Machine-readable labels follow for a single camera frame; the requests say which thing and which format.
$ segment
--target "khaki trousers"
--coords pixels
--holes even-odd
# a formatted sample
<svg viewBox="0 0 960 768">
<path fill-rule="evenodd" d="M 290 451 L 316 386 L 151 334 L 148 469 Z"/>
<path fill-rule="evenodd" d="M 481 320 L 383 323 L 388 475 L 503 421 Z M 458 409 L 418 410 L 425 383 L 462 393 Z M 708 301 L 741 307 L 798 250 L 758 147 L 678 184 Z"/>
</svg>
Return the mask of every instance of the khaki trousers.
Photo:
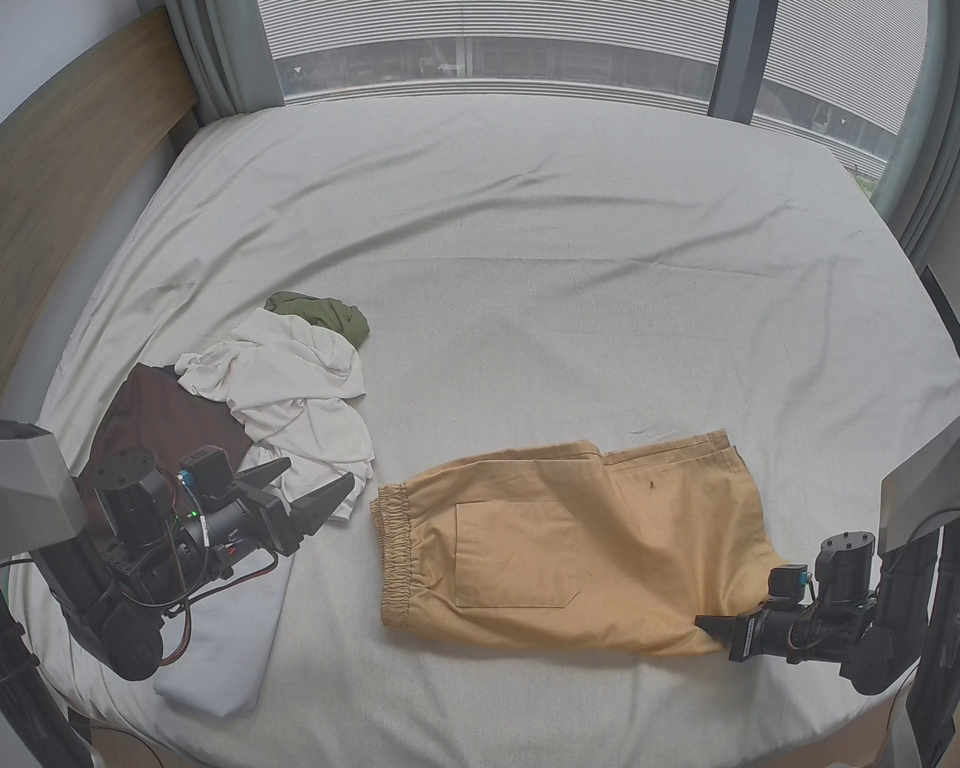
<svg viewBox="0 0 960 768">
<path fill-rule="evenodd" d="M 717 651 L 694 616 L 746 611 L 783 563 L 723 430 L 474 456 L 381 487 L 371 511 L 383 623 L 493 648 Z"/>
</svg>

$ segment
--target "building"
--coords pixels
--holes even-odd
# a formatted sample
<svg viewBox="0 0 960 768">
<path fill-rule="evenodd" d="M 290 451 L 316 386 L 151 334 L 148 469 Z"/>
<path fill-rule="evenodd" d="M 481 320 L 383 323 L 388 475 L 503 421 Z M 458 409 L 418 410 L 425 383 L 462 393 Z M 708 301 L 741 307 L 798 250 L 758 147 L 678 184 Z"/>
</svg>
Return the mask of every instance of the building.
<svg viewBox="0 0 960 768">
<path fill-rule="evenodd" d="M 288 103 L 509 91 L 706 112 L 727 0 L 260 0 Z M 780 0 L 754 125 L 877 179 L 920 71 L 924 0 Z"/>
</svg>

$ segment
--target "green cloth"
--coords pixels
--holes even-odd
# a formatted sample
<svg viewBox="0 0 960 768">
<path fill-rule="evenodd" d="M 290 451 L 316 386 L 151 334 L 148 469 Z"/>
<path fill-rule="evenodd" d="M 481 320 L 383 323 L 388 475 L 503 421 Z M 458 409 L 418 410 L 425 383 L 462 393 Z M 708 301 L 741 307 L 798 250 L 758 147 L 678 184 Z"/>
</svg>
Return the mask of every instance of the green cloth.
<svg viewBox="0 0 960 768">
<path fill-rule="evenodd" d="M 264 309 L 278 315 L 297 315 L 311 325 L 334 330 L 360 348 L 370 334 L 370 326 L 363 312 L 336 299 L 317 299 L 293 291 L 277 291 L 267 299 Z"/>
</svg>

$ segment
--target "headboard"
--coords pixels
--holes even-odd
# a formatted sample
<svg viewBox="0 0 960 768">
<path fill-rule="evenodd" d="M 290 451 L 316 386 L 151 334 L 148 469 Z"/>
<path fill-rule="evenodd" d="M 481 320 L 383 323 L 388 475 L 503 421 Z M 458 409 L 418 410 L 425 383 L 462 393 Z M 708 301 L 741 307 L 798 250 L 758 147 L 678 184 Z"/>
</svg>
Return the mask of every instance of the headboard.
<svg viewBox="0 0 960 768">
<path fill-rule="evenodd" d="M 0 123 L 0 396 L 60 269 L 196 102 L 158 8 L 67 64 Z"/>
</svg>

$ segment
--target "white bed sheet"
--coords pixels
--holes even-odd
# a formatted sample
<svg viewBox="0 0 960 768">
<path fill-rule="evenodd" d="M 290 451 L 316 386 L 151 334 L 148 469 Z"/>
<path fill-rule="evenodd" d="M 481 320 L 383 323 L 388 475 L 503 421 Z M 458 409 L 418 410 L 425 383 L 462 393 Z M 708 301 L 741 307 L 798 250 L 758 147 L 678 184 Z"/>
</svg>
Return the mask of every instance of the white bed sheet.
<svg viewBox="0 0 960 768">
<path fill-rule="evenodd" d="M 617 450 L 726 426 L 779 552 L 875 530 L 880 479 L 960 413 L 909 264 L 818 145 L 652 108 L 391 98 L 229 118 L 114 258 L 40 419 L 72 469 L 132 364 L 224 338 L 272 291 L 361 307 L 377 459 L 294 562 L 256 711 L 171 708 L 12 574 L 49 685 L 219 766 L 729 766 L 877 702 L 837 667 L 504 654 L 380 625 L 377 483 L 506 446 Z"/>
</svg>

